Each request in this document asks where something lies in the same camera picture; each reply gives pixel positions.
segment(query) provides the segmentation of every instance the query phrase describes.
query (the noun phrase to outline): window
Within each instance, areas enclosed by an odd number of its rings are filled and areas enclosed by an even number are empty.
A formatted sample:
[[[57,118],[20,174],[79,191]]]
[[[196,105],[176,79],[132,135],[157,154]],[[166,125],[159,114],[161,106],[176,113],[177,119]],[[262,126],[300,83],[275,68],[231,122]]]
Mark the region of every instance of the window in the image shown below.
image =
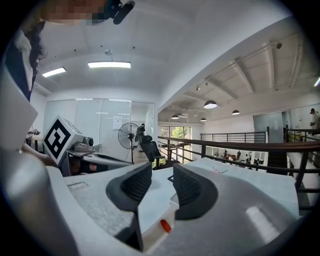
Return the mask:
[[[191,128],[185,126],[161,126],[161,136],[189,140],[191,139]],[[167,140],[161,139],[161,142],[167,143]],[[172,158],[178,160],[182,164],[189,163],[190,161],[184,158],[191,159],[191,153],[183,149],[191,150],[191,146],[186,145],[185,143],[180,143],[178,141],[172,141],[171,144],[176,145],[176,147],[178,147],[172,151]],[[166,155],[167,146],[164,144],[162,145],[165,149],[161,148],[160,151]]]

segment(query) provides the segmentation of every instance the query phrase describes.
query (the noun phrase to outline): ceiling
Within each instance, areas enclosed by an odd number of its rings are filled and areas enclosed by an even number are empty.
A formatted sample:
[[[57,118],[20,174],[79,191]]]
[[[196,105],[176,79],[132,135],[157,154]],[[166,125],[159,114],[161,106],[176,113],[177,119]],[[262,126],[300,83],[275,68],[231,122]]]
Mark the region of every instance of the ceiling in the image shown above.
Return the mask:
[[[194,83],[192,89],[181,94],[159,113],[159,120],[170,119],[168,113],[189,113],[192,118],[199,115],[193,119],[199,122],[201,117],[212,118],[212,111],[223,112],[224,107],[235,102],[249,104],[257,95],[269,97],[270,93],[311,89],[319,76],[320,66],[312,47],[296,24],[292,23],[289,29],[279,27],[269,40],[255,45],[248,52],[242,52],[225,63],[218,72]],[[207,100],[214,100],[218,107],[215,110],[205,109]]]
[[[136,0],[120,25],[111,20],[95,26],[47,22],[41,34],[47,56],[39,62],[40,73],[60,67],[66,73],[38,75],[36,82],[49,92],[102,86],[158,90],[172,46],[204,1]],[[105,55],[107,49],[112,57]],[[112,59],[131,62],[132,68],[90,69],[87,64]]]

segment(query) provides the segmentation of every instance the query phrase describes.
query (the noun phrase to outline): black seat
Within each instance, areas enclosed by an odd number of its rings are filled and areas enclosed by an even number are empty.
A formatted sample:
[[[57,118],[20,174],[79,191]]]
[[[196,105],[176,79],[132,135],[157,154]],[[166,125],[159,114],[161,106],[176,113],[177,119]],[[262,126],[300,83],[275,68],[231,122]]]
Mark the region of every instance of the black seat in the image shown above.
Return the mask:
[[[146,154],[146,157],[148,158],[149,162],[153,163],[156,159],[156,166],[155,168],[153,168],[153,170],[169,168],[172,167],[174,164],[179,163],[179,161],[176,160],[167,160],[165,164],[159,165],[159,160],[164,159],[165,157],[160,154],[156,142],[152,141],[152,137],[149,135],[142,137],[141,148]]]

